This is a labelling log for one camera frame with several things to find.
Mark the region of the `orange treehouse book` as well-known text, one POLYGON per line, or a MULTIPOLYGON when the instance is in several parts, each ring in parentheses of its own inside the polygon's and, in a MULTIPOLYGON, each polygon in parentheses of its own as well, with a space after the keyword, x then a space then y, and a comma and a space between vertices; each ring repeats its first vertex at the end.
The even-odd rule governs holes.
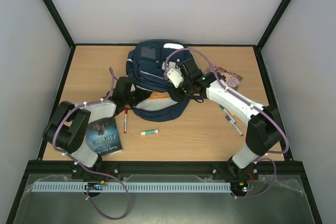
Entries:
POLYGON ((167 92, 153 91, 148 99, 169 99, 170 95, 167 92))

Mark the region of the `navy blue student backpack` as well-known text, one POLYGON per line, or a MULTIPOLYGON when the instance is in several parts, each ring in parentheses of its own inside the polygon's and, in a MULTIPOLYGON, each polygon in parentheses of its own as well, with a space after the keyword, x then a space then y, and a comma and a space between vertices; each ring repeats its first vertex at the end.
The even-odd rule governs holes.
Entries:
POLYGON ((174 101, 169 94, 174 85, 164 80, 164 70, 180 72, 177 64, 193 58, 186 48, 187 45, 178 41, 147 40, 129 52, 125 68, 134 85, 153 93, 167 94, 167 98, 146 98, 137 105, 131 105, 134 114, 147 121, 166 122, 180 117, 191 100, 204 102, 199 95, 188 95, 182 102, 174 101))

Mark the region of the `pink purple paperback book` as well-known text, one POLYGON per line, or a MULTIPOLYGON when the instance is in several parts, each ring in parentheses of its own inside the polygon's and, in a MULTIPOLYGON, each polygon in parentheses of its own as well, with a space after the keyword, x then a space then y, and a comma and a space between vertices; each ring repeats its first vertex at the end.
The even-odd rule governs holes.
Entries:
POLYGON ((219 66, 215 66, 214 67, 219 78, 224 80, 224 82, 229 85, 232 89, 234 90, 238 90, 242 80, 243 80, 243 77, 236 74, 236 73, 233 73, 231 71, 228 71, 222 67, 219 67, 219 66))

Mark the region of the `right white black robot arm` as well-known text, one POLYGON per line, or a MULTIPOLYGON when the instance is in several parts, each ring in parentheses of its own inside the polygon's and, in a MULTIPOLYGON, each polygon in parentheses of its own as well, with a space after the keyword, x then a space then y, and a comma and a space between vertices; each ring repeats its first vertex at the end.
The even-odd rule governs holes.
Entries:
POLYGON ((178 64, 165 76, 174 85, 171 93, 177 101, 198 94, 232 111, 245 125, 244 146, 228 161, 227 169, 233 177, 242 177, 247 166, 257 161, 284 138, 280 115, 275 105, 256 103, 228 86, 215 70, 202 73, 193 59, 178 64))

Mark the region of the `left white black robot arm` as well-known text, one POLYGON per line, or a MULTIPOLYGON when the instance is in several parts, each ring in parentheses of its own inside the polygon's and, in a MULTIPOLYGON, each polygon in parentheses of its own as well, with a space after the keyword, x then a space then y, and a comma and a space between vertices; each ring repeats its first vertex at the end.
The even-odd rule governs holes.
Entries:
POLYGON ((49 119, 43 132, 43 140, 54 150, 74 162, 92 168, 99 155, 85 143, 89 123, 120 114, 126 106, 134 107, 151 95, 128 77, 112 82, 111 90, 98 101, 73 104, 61 102, 49 119))

